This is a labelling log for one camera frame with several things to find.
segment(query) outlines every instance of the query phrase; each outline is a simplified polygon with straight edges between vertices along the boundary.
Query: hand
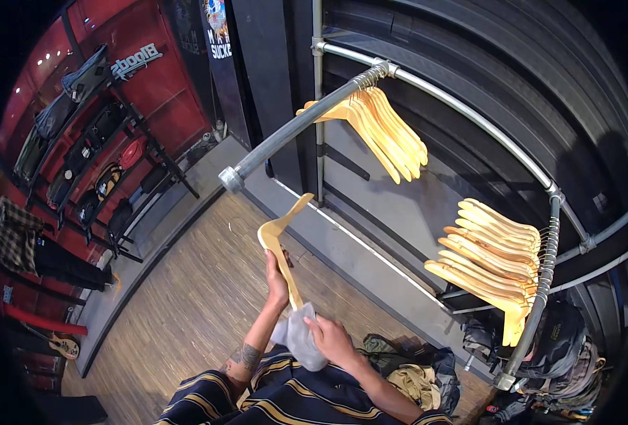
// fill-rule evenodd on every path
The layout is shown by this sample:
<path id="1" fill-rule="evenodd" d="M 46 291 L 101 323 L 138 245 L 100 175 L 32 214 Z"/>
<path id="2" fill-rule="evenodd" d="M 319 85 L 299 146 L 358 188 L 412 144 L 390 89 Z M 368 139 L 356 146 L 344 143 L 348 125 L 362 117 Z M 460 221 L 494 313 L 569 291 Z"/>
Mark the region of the hand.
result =
<path id="1" fill-rule="evenodd" d="M 288 306 L 288 284 L 279 270 L 279 263 L 276 261 L 276 256 L 270 250 L 264 250 L 267 255 L 267 284 L 269 285 L 269 295 L 267 295 L 267 302 L 273 303 L 281 310 L 284 310 Z M 288 259 L 288 251 L 284 250 L 286 261 Z"/>
<path id="2" fill-rule="evenodd" d="M 354 350 L 354 345 L 349 339 L 347 331 L 340 322 L 316 316 L 316 320 L 304 318 L 314 336 L 317 348 L 331 363 L 335 363 L 344 370 L 349 371 L 359 361 L 360 354 Z"/>

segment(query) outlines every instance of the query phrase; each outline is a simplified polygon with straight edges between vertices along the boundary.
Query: pile of clothes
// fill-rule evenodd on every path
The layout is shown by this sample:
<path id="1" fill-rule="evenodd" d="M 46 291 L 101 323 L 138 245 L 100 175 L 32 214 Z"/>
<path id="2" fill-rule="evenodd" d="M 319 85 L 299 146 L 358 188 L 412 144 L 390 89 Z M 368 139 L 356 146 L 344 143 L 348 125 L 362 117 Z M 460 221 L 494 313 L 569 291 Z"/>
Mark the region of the pile of clothes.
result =
<path id="1" fill-rule="evenodd" d="M 450 348 L 437 352 L 428 345 L 404 348 L 376 334 L 364 338 L 366 356 L 373 368 L 421 409 L 440 409 L 451 415 L 460 400 L 461 385 L 455 375 Z"/>
<path id="2" fill-rule="evenodd" d="M 513 394 L 497 397 L 482 424 L 508 423 L 533 406 L 543 411 L 591 411 L 602 387 L 599 357 L 581 312 L 565 302 L 548 304 L 529 353 L 515 374 Z M 472 319 L 466 328 L 464 348 L 488 362 L 492 370 L 505 362 L 512 350 L 497 344 L 496 335 Z"/>

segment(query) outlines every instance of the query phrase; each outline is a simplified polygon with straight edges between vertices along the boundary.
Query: black bag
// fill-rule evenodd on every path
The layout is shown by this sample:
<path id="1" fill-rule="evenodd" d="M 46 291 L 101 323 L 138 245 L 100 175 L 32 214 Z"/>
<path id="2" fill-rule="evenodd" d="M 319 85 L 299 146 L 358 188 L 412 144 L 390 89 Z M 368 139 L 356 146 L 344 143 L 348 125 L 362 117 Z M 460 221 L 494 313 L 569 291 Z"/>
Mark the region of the black bag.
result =
<path id="1" fill-rule="evenodd" d="M 515 376 L 547 379 L 564 375 L 579 358 L 586 333 L 579 309 L 566 302 L 549 303 L 534 336 L 534 354 L 530 361 L 522 362 Z"/>
<path id="2" fill-rule="evenodd" d="M 59 134 L 59 130 L 73 111 L 78 107 L 66 93 L 62 93 L 47 105 L 35 117 L 35 125 L 40 136 L 47 140 L 53 139 Z"/>
<path id="3" fill-rule="evenodd" d="M 120 180 L 121 174 L 122 169 L 116 163 L 111 163 L 104 168 L 94 183 L 94 190 L 97 191 L 99 200 L 103 201 L 111 193 L 115 184 Z"/>
<path id="4" fill-rule="evenodd" d="M 153 189 L 155 189 L 157 184 L 160 183 L 167 174 L 168 170 L 163 165 L 163 163 L 158 163 L 154 165 L 153 168 L 148 172 L 148 174 L 142 179 L 142 182 L 140 184 L 142 188 L 142 193 L 149 193 Z"/>
<path id="5" fill-rule="evenodd" d="M 125 225 L 128 223 L 132 213 L 132 204 L 127 198 L 123 198 L 118 202 L 118 206 L 113 210 L 113 215 L 108 221 L 108 237 L 111 239 L 112 244 L 116 244 L 115 237 L 123 232 Z"/>
<path id="6" fill-rule="evenodd" d="M 73 175 L 78 175 L 83 172 L 85 166 L 94 155 L 96 155 L 96 152 L 92 150 L 88 142 L 80 139 L 73 143 L 73 146 L 63 156 L 63 165 L 66 169 L 71 170 Z"/>
<path id="7" fill-rule="evenodd" d="M 57 171 L 52 179 L 52 183 L 47 187 L 47 205 L 52 209 L 59 208 L 59 205 L 64 198 L 68 196 L 68 191 L 73 184 L 74 176 L 68 173 L 70 178 L 67 178 L 66 168 L 63 166 Z"/>
<path id="8" fill-rule="evenodd" d="M 21 148 L 19 159 L 14 166 L 14 174 L 19 176 L 24 182 L 30 182 L 38 168 L 40 160 L 47 151 L 47 140 L 43 139 L 34 126 L 28 133 L 26 142 Z"/>
<path id="9" fill-rule="evenodd" d="M 118 101 L 106 104 L 85 128 L 92 145 L 103 146 L 127 114 L 127 109 Z"/>
<path id="10" fill-rule="evenodd" d="M 84 101 L 106 80 L 108 73 L 111 72 L 106 57 L 107 50 L 107 46 L 102 44 L 80 69 L 66 74 L 61 79 L 63 91 L 72 101 L 76 103 Z"/>
<path id="11" fill-rule="evenodd" d="M 94 215 L 99 207 L 99 197 L 97 192 L 89 190 L 80 197 L 75 207 L 75 214 L 78 217 L 78 223 L 83 228 L 88 228 L 88 224 L 94 220 Z"/>

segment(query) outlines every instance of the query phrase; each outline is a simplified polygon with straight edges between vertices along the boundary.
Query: black pants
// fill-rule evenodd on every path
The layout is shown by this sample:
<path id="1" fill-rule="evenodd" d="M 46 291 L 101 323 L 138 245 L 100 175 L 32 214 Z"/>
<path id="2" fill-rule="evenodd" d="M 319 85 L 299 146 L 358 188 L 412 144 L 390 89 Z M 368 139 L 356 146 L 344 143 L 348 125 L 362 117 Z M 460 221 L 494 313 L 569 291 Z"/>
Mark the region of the black pants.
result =
<path id="1" fill-rule="evenodd" d="M 53 240 L 40 237 L 35 243 L 35 270 L 39 276 L 81 288 L 104 292 L 111 274 L 81 260 Z"/>

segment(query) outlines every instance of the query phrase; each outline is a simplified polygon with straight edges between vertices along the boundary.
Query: plaid shirt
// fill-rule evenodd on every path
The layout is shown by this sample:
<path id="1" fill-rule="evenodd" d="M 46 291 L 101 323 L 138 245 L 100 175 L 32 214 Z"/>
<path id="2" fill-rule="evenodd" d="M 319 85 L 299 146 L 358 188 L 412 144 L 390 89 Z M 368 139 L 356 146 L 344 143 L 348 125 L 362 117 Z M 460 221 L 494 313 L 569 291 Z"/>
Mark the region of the plaid shirt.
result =
<path id="1" fill-rule="evenodd" d="M 0 263 L 16 273 L 35 271 L 35 243 L 45 222 L 9 198 L 0 198 Z"/>

